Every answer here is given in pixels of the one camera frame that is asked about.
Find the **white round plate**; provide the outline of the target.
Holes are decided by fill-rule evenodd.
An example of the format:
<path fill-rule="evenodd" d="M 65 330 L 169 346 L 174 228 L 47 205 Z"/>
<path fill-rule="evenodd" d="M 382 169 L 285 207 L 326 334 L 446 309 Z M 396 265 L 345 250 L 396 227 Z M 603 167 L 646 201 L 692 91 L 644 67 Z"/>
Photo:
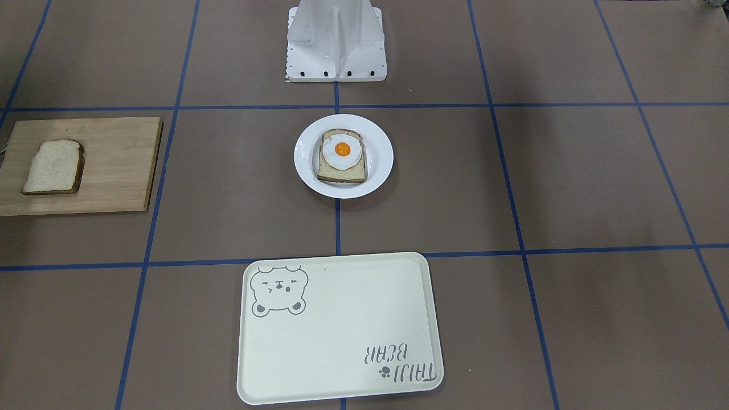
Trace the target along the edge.
<path fill-rule="evenodd" d="M 321 137 L 333 128 L 357 132 L 363 137 L 367 178 L 362 183 L 325 182 L 317 179 Z M 305 184 L 331 198 L 359 198 L 380 188 L 390 176 L 394 152 L 388 135 L 374 122 L 353 114 L 334 114 L 316 120 L 300 134 L 293 150 L 295 169 Z"/>

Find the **bread slice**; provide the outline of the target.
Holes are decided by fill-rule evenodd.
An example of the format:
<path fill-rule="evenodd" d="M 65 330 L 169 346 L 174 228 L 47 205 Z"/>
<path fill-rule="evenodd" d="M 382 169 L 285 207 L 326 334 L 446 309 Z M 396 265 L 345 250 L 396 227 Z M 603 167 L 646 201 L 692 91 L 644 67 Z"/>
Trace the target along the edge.
<path fill-rule="evenodd" d="M 33 157 L 21 194 L 75 194 L 83 168 L 84 147 L 80 142 L 70 138 L 44 142 Z"/>
<path fill-rule="evenodd" d="M 363 148 L 363 155 L 360 159 L 359 163 L 351 167 L 347 170 L 338 170 L 331 167 L 328 163 L 326 163 L 325 158 L 323 157 L 323 154 L 321 153 L 321 145 L 323 140 L 326 137 L 330 137 L 334 133 L 346 133 L 349 135 L 352 135 L 356 138 L 359 138 L 362 148 Z M 354 132 L 353 130 L 348 130 L 344 128 L 333 128 L 330 130 L 327 130 L 323 133 L 321 136 L 321 144 L 320 148 L 318 148 L 318 170 L 317 170 L 317 179 L 324 181 L 324 182 L 332 182 L 332 183 L 362 183 L 367 179 L 368 171 L 367 171 L 367 159 L 366 159 L 366 150 L 363 143 L 362 136 Z"/>

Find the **fried egg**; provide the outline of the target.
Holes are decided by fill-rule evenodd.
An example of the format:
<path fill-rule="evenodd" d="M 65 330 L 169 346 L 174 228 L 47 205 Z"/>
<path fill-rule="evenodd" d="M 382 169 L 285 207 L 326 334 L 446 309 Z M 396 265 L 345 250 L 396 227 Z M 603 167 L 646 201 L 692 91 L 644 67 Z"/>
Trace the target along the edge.
<path fill-rule="evenodd" d="M 359 163 L 363 148 L 359 138 L 346 133 L 334 133 L 323 140 L 321 153 L 326 163 L 334 169 L 347 170 Z"/>

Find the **cream bear serving tray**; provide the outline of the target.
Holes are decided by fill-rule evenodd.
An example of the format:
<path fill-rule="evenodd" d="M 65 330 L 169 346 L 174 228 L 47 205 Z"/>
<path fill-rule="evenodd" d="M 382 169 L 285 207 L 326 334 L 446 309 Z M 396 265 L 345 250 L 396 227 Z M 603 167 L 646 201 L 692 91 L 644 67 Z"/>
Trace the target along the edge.
<path fill-rule="evenodd" d="M 416 252 L 245 268 L 236 388 L 268 405 L 434 390 L 445 374 L 429 263 Z"/>

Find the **wooden cutting board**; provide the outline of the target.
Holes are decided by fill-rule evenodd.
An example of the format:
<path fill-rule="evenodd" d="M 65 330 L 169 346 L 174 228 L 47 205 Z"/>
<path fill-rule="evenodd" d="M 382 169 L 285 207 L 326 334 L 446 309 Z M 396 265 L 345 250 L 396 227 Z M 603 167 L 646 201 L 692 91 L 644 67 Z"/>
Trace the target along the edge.
<path fill-rule="evenodd" d="M 141 212 L 148 208 L 161 144 L 161 117 L 19 120 L 2 164 L 1 215 Z M 23 195 L 42 143 L 72 138 L 84 147 L 75 194 Z"/>

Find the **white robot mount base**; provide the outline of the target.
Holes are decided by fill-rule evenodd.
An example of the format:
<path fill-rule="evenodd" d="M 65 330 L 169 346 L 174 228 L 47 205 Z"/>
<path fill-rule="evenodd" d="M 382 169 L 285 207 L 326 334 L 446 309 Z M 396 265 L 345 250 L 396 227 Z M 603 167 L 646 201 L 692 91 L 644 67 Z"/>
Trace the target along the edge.
<path fill-rule="evenodd" d="M 387 78 L 382 11 L 370 1 L 301 1 L 289 9 L 287 23 L 287 81 Z"/>

